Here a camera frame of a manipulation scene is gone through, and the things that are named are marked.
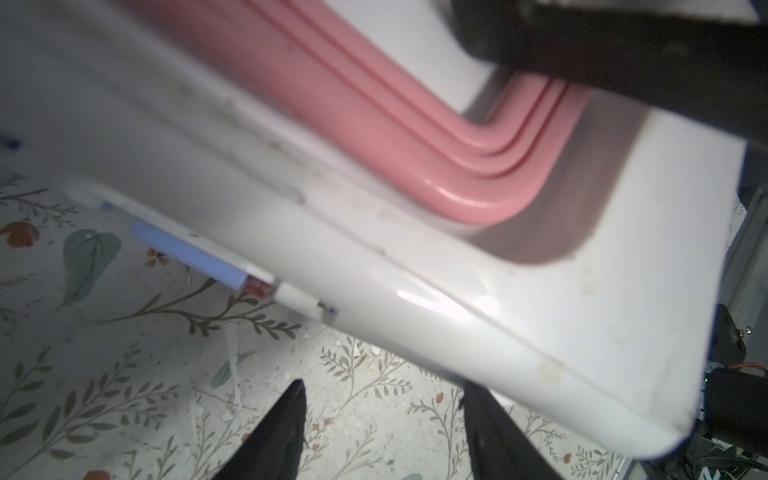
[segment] floral tablecloth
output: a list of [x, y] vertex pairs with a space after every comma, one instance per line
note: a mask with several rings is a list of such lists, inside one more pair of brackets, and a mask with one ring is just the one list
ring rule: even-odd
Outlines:
[[[190, 271], [131, 220], [0, 171], [0, 480], [210, 478], [295, 378], [300, 478], [471, 478], [460, 389]], [[509, 413], [564, 478], [621, 463]]]

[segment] orange flower print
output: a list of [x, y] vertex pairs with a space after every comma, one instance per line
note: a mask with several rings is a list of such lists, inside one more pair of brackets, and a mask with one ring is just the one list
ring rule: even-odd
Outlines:
[[40, 232], [31, 223], [13, 222], [0, 228], [0, 235], [8, 235], [6, 242], [11, 248], [31, 247], [40, 240]]
[[160, 262], [160, 265], [163, 265], [163, 266], [168, 265], [168, 262], [170, 262], [170, 260], [165, 257], [165, 253], [158, 252], [154, 248], [150, 248], [149, 250], [147, 250], [147, 255], [152, 258], [149, 261], [147, 261], [144, 265], [150, 268], [157, 265], [157, 262]]
[[104, 470], [91, 470], [85, 474], [83, 480], [112, 480], [112, 475]]

